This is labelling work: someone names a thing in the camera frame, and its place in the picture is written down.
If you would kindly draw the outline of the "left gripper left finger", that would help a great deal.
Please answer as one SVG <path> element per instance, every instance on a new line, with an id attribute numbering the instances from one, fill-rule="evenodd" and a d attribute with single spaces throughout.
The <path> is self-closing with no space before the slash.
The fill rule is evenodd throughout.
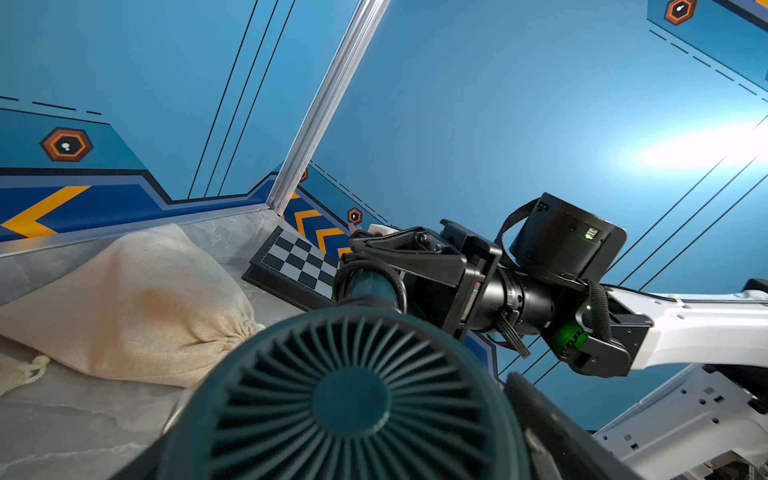
<path id="1" fill-rule="evenodd" d="M 155 480 L 165 449 L 165 437 L 160 437 L 128 465 L 110 477 L 110 480 Z"/>

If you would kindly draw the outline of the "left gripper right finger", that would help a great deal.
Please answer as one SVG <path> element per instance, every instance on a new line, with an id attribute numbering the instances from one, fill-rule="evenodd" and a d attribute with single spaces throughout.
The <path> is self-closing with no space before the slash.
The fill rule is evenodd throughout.
<path id="1" fill-rule="evenodd" d="M 522 375 L 504 393 L 520 423 L 534 479 L 640 480 Z"/>

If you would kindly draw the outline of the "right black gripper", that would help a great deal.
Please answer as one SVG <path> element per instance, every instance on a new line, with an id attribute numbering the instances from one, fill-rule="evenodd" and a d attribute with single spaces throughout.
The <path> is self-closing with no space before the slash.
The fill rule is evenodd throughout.
<path id="1" fill-rule="evenodd" d="M 347 304 L 389 308 L 449 333 L 495 328 L 503 311 L 502 249 L 449 220 L 424 227 L 374 225 L 348 239 Z"/>

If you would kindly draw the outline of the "dark green hair dryer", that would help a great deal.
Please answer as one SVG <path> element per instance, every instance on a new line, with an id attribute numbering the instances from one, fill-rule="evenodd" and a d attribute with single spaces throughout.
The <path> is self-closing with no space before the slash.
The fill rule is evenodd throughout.
<path id="1" fill-rule="evenodd" d="M 403 281 L 348 254 L 335 305 L 229 354 L 168 434 L 160 479 L 529 479 L 500 386 L 407 313 Z"/>

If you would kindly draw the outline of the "beige cloth bag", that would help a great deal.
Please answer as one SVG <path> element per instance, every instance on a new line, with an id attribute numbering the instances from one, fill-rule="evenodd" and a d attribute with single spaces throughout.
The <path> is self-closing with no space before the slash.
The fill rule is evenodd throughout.
<path id="1" fill-rule="evenodd" d="M 186 389 L 264 328 L 240 286 L 176 224 L 125 235 L 1 308 L 3 337 L 66 367 Z"/>

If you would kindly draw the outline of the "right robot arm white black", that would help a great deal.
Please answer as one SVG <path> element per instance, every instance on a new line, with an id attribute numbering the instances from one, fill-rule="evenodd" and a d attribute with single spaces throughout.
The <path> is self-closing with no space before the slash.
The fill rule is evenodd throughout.
<path id="1" fill-rule="evenodd" d="M 387 306 L 463 339 L 496 331 L 528 357 L 541 338 L 578 374 L 681 371 L 597 433 L 647 479 L 704 478 L 732 459 L 767 468 L 767 283 L 735 294 L 652 294 L 602 277 L 626 232 L 551 194 L 504 221 L 510 245 L 453 221 L 440 232 L 373 225 L 349 238 L 333 297 Z"/>

